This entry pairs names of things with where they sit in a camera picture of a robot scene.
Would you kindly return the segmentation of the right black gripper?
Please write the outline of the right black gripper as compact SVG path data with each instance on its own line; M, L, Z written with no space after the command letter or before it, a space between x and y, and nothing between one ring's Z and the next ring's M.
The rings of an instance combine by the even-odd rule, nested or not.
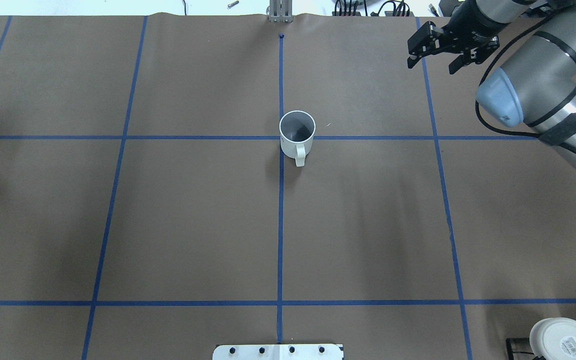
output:
M424 57L441 53L457 54L448 66L450 75L470 64L482 64L499 48L499 22L489 18L478 5L460 5L448 23L421 24L407 40L407 68L413 69Z

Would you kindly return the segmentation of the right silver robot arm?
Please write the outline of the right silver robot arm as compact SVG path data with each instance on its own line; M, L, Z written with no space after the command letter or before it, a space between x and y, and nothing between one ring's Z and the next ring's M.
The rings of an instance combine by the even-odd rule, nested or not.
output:
M407 39L407 66L441 53L456 54L449 73L500 58L499 34L532 0L466 0L442 27L419 25ZM576 0L551 0L553 12L523 32L527 41L498 68L489 64L475 94L475 113L494 116L503 129L492 132L530 137L556 150L576 169Z

